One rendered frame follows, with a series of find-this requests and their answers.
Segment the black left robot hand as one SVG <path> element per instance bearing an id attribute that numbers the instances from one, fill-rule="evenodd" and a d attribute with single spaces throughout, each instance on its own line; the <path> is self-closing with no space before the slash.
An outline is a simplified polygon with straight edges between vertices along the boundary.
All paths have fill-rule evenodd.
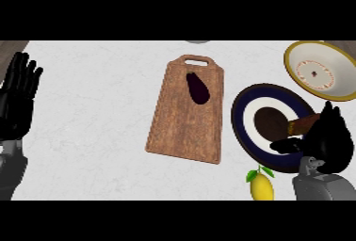
<path id="1" fill-rule="evenodd" d="M 42 74 L 30 55 L 17 52 L 0 88 L 0 141 L 18 140 L 30 132 Z"/>

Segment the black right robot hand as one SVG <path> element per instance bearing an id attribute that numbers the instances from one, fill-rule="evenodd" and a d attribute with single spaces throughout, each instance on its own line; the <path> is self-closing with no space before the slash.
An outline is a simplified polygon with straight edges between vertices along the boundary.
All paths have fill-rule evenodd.
<path id="1" fill-rule="evenodd" d="M 271 148 L 280 153 L 303 153 L 324 162 L 318 172 L 340 173 L 352 160 L 355 144 L 346 128 L 342 110 L 326 102 L 321 118 L 317 120 L 305 139 L 292 137 L 275 141 Z"/>

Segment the blue and white plate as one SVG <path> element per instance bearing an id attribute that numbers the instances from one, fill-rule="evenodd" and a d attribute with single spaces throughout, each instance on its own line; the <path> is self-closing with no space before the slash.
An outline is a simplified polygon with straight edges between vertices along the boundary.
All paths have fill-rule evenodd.
<path id="1" fill-rule="evenodd" d="M 238 94 L 231 108 L 231 124 L 238 141 L 252 158 L 270 169 L 299 172 L 303 153 L 281 154 L 271 144 L 289 137 L 293 122 L 308 126 L 320 118 L 311 105 L 287 88 L 256 84 Z"/>

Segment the white bowl with yellow rim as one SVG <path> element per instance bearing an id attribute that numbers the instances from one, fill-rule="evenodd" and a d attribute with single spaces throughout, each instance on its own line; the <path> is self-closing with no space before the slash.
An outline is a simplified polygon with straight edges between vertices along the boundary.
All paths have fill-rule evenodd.
<path id="1" fill-rule="evenodd" d="M 284 53 L 286 70 L 301 87 L 336 102 L 356 99 L 356 59 L 321 40 L 295 42 Z"/>

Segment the yellow lemon with leaves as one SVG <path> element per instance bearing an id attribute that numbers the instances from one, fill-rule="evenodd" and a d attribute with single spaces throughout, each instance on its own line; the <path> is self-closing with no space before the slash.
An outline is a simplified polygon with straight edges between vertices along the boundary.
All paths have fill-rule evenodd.
<path id="1" fill-rule="evenodd" d="M 247 174 L 247 182 L 250 183 L 250 194 L 256 201 L 274 200 L 274 184 L 271 178 L 274 172 L 268 167 L 253 169 Z"/>

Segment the brown wooden cutting board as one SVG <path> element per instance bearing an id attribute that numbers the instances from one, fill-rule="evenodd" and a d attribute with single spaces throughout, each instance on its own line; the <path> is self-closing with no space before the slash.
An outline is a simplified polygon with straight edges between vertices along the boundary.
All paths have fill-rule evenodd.
<path id="1" fill-rule="evenodd" d="M 205 82 L 210 98 L 197 104 L 187 74 Z M 222 160 L 225 70 L 207 56 L 184 55 L 168 64 L 147 152 L 207 163 Z"/>

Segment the dark purple eggplant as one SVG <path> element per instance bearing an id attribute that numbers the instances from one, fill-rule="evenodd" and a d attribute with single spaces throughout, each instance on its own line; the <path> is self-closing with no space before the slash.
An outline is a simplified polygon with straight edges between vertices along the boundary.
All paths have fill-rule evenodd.
<path id="1" fill-rule="evenodd" d="M 190 94 L 197 104 L 206 104 L 210 99 L 209 88 L 194 72 L 187 74 Z"/>

